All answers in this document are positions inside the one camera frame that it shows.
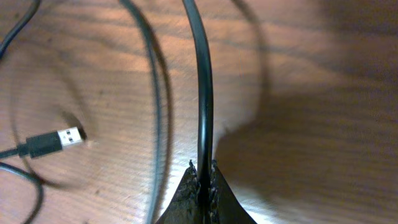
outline wooden table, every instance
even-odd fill
[[[0,2],[1,37],[29,3]],[[197,160],[195,48],[181,1],[135,3],[171,81],[164,210]],[[215,157],[249,214],[272,224],[398,223],[396,1],[247,0],[257,23],[229,0],[197,4],[213,64]],[[0,89],[1,150],[73,117],[90,139],[27,161],[50,182],[35,223],[143,223],[154,97],[140,30],[117,1],[43,0],[0,64]],[[0,179],[0,223],[20,223],[34,188]]]

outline thin black wire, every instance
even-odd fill
[[[9,44],[11,43],[11,41],[19,33],[19,31],[21,31],[22,28],[24,28],[24,26],[30,21],[30,19],[36,13],[39,6],[40,6],[40,0],[33,0],[32,4],[30,5],[30,7],[27,10],[27,12],[25,13],[25,15],[6,35],[6,37],[0,44],[0,59],[4,55],[6,49],[9,46]],[[8,150],[5,152],[0,152],[0,159],[4,159],[9,156],[14,156],[16,154],[17,154],[17,149],[11,149],[11,150]],[[23,222],[24,224],[31,223],[32,220],[36,217],[36,215],[40,211],[40,208],[43,204],[44,190],[43,190],[43,185],[42,185],[41,181],[38,178],[36,178],[34,175],[32,175],[26,171],[23,171],[19,168],[16,168],[14,166],[5,164],[3,162],[0,162],[0,170],[4,170],[4,171],[10,172],[12,174],[18,175],[19,177],[22,177],[25,180],[28,180],[35,186],[36,191],[37,191],[36,204],[35,204],[33,211],[30,213],[29,217]]]
[[[197,53],[199,125],[198,176],[204,193],[210,186],[211,156],[213,153],[213,80],[210,51],[198,8],[194,0],[183,0]]]
[[[8,157],[12,157],[12,156],[16,156],[16,155],[18,155],[18,149],[9,149],[9,150],[0,152],[0,159],[6,159]]]
[[[29,217],[27,217],[27,219],[23,222],[24,224],[31,223],[33,221],[33,219],[36,217],[36,215],[39,213],[40,208],[43,204],[44,189],[43,189],[43,185],[42,185],[41,181],[38,178],[31,175],[30,173],[23,171],[19,168],[10,166],[8,164],[5,164],[3,162],[0,162],[0,170],[5,170],[12,174],[18,175],[19,177],[22,177],[25,180],[28,180],[35,186],[36,191],[37,191],[36,204],[35,204],[34,209],[31,211]]]
[[[152,45],[152,36],[150,32],[150,27],[147,25],[145,17],[141,14],[138,7],[132,3],[130,0],[119,0],[120,3],[130,12],[133,18],[137,21],[142,35],[144,37],[146,43],[146,49],[150,61],[150,65],[152,68],[152,79],[154,82],[154,93],[155,93],[155,107],[156,107],[156,146],[155,146],[155,175],[154,175],[154,184],[152,188],[152,196],[149,205],[149,211],[147,214],[147,224],[151,224],[154,222],[155,213],[156,213],[156,204],[158,200],[159,188],[160,188],[160,180],[162,177],[160,175],[160,160],[161,160],[161,140],[162,140],[162,105],[160,99],[160,88],[159,81],[157,79],[158,74],[156,70],[156,62],[155,62],[155,52],[154,46]]]
[[[4,55],[7,47],[14,39],[14,37],[21,31],[24,26],[30,21],[30,19],[34,16],[36,11],[40,6],[41,0],[33,0],[32,4],[29,6],[28,10],[24,14],[24,16],[18,21],[18,23],[8,32],[5,36],[4,40],[0,44],[0,59]]]

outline black rough object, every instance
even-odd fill
[[[208,206],[205,206],[209,208],[207,211],[202,212],[199,207],[200,185],[196,169],[190,161],[190,167],[186,169],[170,205],[156,224],[256,224],[236,200],[216,161],[211,163],[211,171],[211,185],[208,189],[210,197],[207,200]]]

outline black cable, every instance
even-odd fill
[[[36,191],[37,191],[36,204],[35,204],[33,211],[30,213],[29,217],[23,222],[24,224],[31,223],[31,221],[36,217],[36,215],[40,211],[40,208],[43,204],[44,190],[43,190],[41,181],[38,178],[36,178],[35,176],[33,176],[32,174],[25,172],[19,168],[5,164],[3,162],[0,162],[0,170],[5,170],[12,174],[18,175],[19,177],[22,177],[25,180],[28,180],[35,186]]]
[[[14,39],[14,37],[21,31],[24,26],[30,21],[30,19],[34,16],[36,11],[40,6],[41,0],[33,0],[32,4],[24,14],[24,16],[18,21],[18,23],[8,32],[5,36],[4,40],[0,44],[0,59],[4,55],[8,45]]]
[[[19,33],[19,31],[21,31],[22,28],[24,28],[24,26],[30,21],[30,19],[36,13],[39,6],[40,6],[40,0],[33,0],[32,4],[30,5],[30,7],[27,10],[27,12],[25,13],[25,15],[5,36],[4,40],[0,44],[0,59],[4,55],[8,45],[11,43],[11,41],[14,39],[14,37]],[[5,159],[9,156],[14,156],[17,153],[18,153],[18,149],[10,149],[5,152],[0,152],[0,159]],[[40,211],[40,208],[42,206],[43,199],[44,199],[44,190],[43,190],[41,181],[38,178],[36,178],[34,175],[32,175],[28,172],[25,172],[19,168],[16,168],[14,166],[5,164],[3,162],[0,162],[0,170],[4,170],[4,171],[10,172],[12,174],[18,175],[18,176],[28,180],[35,186],[35,188],[37,190],[36,204],[35,204],[33,211],[30,213],[29,217],[23,222],[24,224],[31,223],[32,220],[36,217],[36,215]]]
[[[198,125],[198,176],[201,189],[210,186],[211,156],[213,153],[213,80],[210,51],[205,28],[193,0],[183,0],[189,19],[197,53],[199,125]]]
[[[145,40],[146,49],[152,69],[152,79],[154,82],[154,93],[155,93],[155,107],[156,107],[156,146],[155,146],[155,175],[154,175],[154,184],[152,188],[152,196],[149,205],[149,211],[147,214],[147,224],[151,224],[154,222],[155,213],[156,213],[156,204],[158,200],[159,194],[159,186],[160,186],[160,179],[162,177],[160,175],[160,160],[161,160],[161,140],[162,140],[162,105],[160,99],[160,88],[159,88],[159,81],[157,79],[158,74],[156,70],[156,63],[155,63],[155,52],[154,46],[152,45],[152,35],[150,31],[150,27],[148,26],[145,17],[141,14],[138,7],[132,3],[130,0],[119,0],[120,3],[130,12],[133,18],[137,21],[139,28],[141,29],[143,38]]]
[[[9,150],[0,152],[0,159],[6,159],[8,157],[12,157],[12,156],[16,156],[16,155],[18,155],[18,149],[9,149]]]

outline usb cable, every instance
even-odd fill
[[[85,139],[85,132],[77,127],[62,131],[52,131],[50,133],[27,138],[25,144],[20,144],[15,149],[0,152],[0,159],[6,159],[12,156],[24,157],[27,155],[30,155],[31,158],[35,159],[40,156],[45,156],[53,152],[61,151],[65,148],[75,146],[83,142]],[[20,168],[16,168],[3,162],[0,162],[0,170],[18,175],[35,186],[37,191],[35,207],[23,222],[24,224],[31,223],[43,204],[44,189],[42,181],[35,174],[30,174]]]
[[[86,135],[83,130],[77,127],[62,131],[52,131],[27,138],[25,144],[20,144],[15,149],[0,152],[0,159],[16,155],[19,157],[30,155],[30,158],[34,159],[79,144],[85,138]]]
[[[40,6],[41,0],[33,0],[32,4],[28,8],[27,12],[22,16],[22,18],[18,21],[18,23],[8,32],[5,36],[4,40],[0,43],[0,59],[6,52],[8,45],[15,38],[15,36],[19,33],[19,31],[24,28],[24,26],[30,21],[30,19],[34,16],[36,11]]]

